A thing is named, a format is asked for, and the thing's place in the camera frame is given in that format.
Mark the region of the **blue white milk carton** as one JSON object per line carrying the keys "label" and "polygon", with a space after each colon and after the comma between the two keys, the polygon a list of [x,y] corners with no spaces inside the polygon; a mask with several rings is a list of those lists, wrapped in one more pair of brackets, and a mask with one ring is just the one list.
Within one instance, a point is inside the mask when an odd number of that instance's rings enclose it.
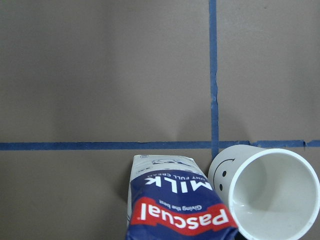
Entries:
{"label": "blue white milk carton", "polygon": [[238,226],[192,158],[135,155],[127,240],[232,240]]}

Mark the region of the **white smiley mug black handle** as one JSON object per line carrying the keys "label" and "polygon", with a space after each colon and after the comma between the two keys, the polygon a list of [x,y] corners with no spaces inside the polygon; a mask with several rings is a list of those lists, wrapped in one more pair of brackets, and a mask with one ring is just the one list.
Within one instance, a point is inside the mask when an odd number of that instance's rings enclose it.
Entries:
{"label": "white smiley mug black handle", "polygon": [[299,154],[238,144],[212,161],[208,180],[248,240],[298,240],[320,210],[320,182]]}

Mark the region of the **blue tape line crosswise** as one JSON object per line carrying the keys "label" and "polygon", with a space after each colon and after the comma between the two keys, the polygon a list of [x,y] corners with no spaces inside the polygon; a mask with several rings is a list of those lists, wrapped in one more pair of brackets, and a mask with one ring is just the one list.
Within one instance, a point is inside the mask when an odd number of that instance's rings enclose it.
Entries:
{"label": "blue tape line crosswise", "polygon": [[248,140],[236,141],[113,141],[113,142],[2,142],[2,151],[72,151],[72,150],[174,150],[174,149],[225,149],[233,145],[250,145],[262,148],[319,147],[318,139],[306,140]]}

